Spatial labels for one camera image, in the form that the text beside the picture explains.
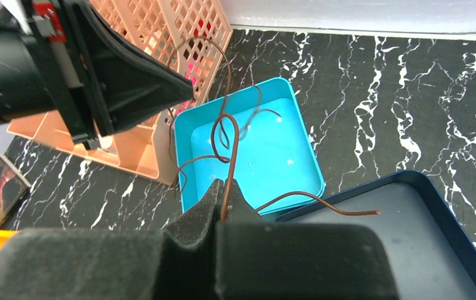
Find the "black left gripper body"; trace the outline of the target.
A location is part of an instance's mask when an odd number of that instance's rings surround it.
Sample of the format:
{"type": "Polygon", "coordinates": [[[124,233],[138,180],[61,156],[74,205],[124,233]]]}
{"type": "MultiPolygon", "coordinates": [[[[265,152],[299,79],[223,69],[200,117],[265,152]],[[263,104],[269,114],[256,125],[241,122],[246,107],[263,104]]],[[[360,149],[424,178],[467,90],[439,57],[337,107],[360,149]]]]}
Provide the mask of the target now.
{"type": "Polygon", "coordinates": [[[0,125],[55,110],[74,143],[95,148],[87,80],[60,1],[0,3],[0,125]]]}

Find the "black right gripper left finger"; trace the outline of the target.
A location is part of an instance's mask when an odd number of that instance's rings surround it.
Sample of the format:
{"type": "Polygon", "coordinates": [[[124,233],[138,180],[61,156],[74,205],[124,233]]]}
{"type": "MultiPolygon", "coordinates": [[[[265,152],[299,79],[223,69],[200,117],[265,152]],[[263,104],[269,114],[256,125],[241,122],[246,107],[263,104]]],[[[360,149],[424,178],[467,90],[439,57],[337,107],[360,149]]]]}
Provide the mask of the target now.
{"type": "Polygon", "coordinates": [[[215,299],[222,189],[157,231],[20,231],[0,251],[0,299],[215,299]]]}

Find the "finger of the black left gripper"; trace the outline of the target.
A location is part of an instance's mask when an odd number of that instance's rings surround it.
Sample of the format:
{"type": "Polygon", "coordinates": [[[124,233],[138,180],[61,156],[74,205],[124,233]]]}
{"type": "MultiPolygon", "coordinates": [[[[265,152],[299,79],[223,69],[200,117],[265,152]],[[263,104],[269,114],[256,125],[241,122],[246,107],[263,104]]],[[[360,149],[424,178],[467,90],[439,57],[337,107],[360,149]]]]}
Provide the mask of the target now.
{"type": "Polygon", "coordinates": [[[113,31],[89,1],[66,1],[65,13],[100,135],[127,131],[193,97],[190,80],[113,31]]]}

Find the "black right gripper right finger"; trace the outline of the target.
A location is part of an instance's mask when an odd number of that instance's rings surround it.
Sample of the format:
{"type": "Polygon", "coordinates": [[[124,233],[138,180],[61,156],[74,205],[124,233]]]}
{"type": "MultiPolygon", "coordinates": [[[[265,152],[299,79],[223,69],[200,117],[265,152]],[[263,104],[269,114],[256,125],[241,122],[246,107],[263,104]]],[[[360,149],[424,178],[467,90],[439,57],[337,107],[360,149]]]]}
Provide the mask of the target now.
{"type": "Polygon", "coordinates": [[[230,197],[235,212],[223,212],[225,182],[215,181],[216,299],[398,299],[400,293],[384,245],[356,224],[267,222],[261,210],[286,198],[316,200],[339,216],[379,216],[377,210],[339,209],[291,185],[249,205],[230,197]]]}

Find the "teal plastic tray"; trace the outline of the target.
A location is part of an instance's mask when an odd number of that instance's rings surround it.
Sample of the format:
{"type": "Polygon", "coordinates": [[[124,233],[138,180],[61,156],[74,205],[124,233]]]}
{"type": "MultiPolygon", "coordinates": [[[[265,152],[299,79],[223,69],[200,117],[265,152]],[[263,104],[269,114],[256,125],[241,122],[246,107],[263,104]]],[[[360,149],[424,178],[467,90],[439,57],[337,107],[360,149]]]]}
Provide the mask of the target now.
{"type": "Polygon", "coordinates": [[[326,184],[309,142],[294,90],[274,77],[186,110],[175,120],[181,205],[193,207],[215,179],[226,179],[228,165],[213,157],[229,156],[211,129],[221,110],[248,128],[239,142],[234,178],[245,200],[262,214],[309,204],[326,184]]]}

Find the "dark blue plastic tray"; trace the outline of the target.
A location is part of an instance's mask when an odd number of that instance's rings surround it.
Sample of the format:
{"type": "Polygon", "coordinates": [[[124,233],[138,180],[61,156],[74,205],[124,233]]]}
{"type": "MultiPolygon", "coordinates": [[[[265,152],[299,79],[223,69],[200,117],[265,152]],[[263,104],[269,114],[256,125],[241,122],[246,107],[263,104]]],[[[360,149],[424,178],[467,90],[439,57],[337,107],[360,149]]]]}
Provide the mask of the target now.
{"type": "Polygon", "coordinates": [[[290,223],[349,223],[380,238],[402,299],[476,299],[476,248],[428,177],[399,171],[327,197],[348,217],[309,204],[277,217],[290,223]]]}

